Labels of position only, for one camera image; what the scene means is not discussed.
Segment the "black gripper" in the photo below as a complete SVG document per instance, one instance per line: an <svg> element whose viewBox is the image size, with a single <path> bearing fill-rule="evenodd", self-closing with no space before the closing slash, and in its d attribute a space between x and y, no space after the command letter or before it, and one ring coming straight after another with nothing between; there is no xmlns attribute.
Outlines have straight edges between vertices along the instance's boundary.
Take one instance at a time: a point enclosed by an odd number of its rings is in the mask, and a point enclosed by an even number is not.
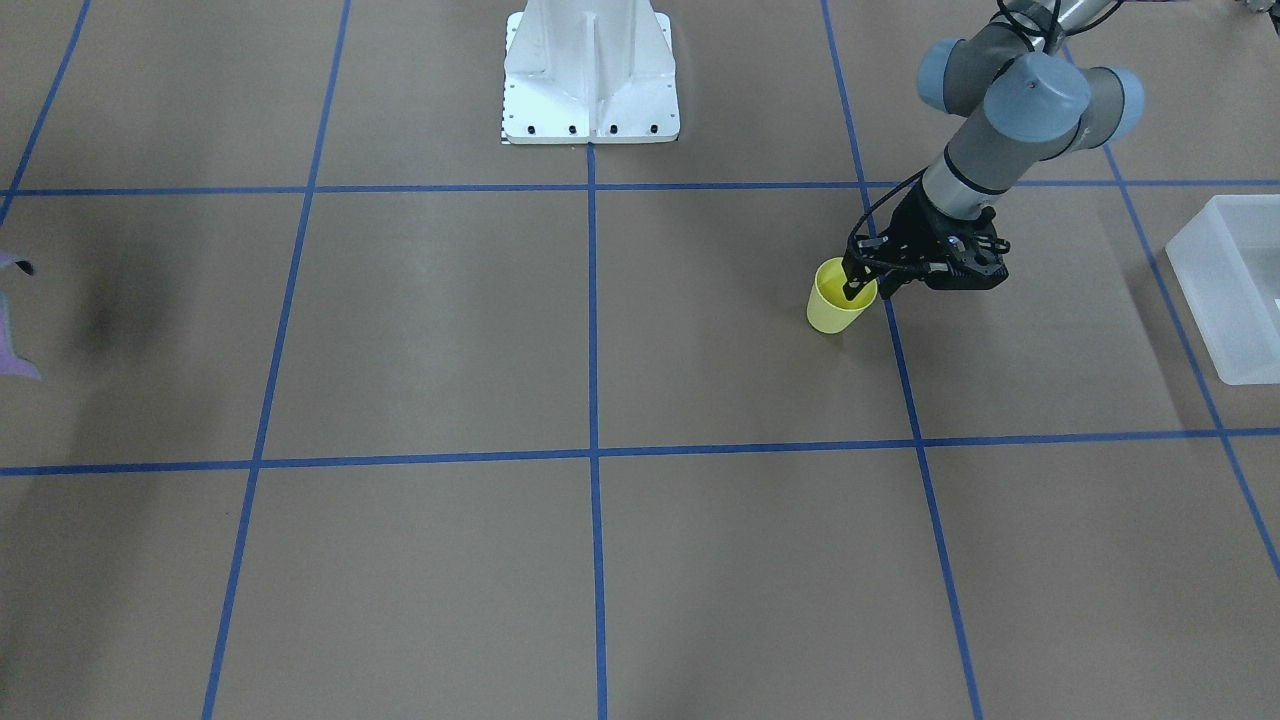
<svg viewBox="0 0 1280 720"><path fill-rule="evenodd" d="M933 206L914 186L893 210L883 234L854 231L844 259L844 297L854 302L878 281L881 299L891 299L914 281L934 291L986 291L1009 278L1010 242L998 237L996 210L980 208L973 219L955 219Z"/></svg>

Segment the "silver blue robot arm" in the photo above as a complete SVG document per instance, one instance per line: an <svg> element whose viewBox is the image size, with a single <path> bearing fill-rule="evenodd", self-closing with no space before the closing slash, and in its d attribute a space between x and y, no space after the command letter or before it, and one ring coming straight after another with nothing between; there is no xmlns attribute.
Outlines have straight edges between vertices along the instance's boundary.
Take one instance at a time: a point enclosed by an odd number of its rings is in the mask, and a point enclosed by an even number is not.
<svg viewBox="0 0 1280 720"><path fill-rule="evenodd" d="M1105 23L1116 1L1001 1L969 38L922 59L923 102L963 123L928 165L900 182L888 225L856 225L840 261L838 296L890 299L919 281L936 291L984 291L1009 277L1010 243L995 204L1030 168L1128 135L1146 108L1142 82L1117 67L1080 68L1065 42Z"/></svg>

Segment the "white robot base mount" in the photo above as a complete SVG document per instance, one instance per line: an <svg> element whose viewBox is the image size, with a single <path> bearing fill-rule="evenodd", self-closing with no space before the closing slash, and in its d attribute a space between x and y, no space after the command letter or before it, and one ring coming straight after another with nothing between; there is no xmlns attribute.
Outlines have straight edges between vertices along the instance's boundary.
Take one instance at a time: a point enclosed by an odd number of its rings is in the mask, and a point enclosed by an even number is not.
<svg viewBox="0 0 1280 720"><path fill-rule="evenodd" d="M671 18L649 1L529 1L506 18L500 138L668 143L681 135Z"/></svg>

